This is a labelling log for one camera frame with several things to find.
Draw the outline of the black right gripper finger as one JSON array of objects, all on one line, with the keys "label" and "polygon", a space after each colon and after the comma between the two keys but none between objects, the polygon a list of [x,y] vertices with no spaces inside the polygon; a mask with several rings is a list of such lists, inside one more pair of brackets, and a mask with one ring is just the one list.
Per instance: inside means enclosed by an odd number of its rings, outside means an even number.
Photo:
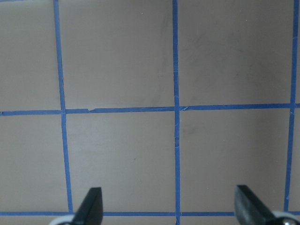
[{"label": "black right gripper finger", "polygon": [[280,219],[275,217],[247,185],[235,187],[234,210],[240,225],[280,224]]}]

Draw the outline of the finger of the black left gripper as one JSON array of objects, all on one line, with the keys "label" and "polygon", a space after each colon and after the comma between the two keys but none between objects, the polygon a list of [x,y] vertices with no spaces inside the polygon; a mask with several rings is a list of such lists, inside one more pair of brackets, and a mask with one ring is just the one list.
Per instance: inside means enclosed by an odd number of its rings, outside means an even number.
[{"label": "finger of the black left gripper", "polygon": [[101,187],[91,187],[73,217],[74,225],[100,225],[103,220]]}]

